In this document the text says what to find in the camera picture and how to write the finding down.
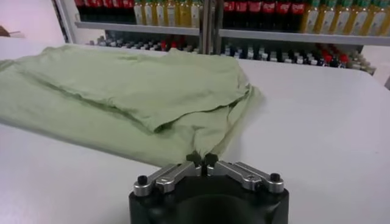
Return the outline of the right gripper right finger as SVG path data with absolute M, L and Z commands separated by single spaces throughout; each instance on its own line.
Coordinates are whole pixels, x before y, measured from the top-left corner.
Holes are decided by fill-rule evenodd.
M 204 164 L 207 175 L 230 177 L 249 191 L 256 191 L 259 186 L 265 187 L 272 194 L 284 191 L 284 181 L 278 173 L 268 174 L 242 162 L 228 163 L 212 153 L 205 155 Z

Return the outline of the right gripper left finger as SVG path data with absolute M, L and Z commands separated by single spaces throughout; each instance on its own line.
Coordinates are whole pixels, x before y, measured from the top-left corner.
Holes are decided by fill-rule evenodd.
M 201 171 L 202 158 L 193 152 L 181 164 L 168 164 L 149 176 L 140 175 L 133 184 L 133 193 L 137 197 L 146 197 L 157 188 L 162 194 L 168 194 L 174 191 L 179 181 L 185 177 L 199 176 Z

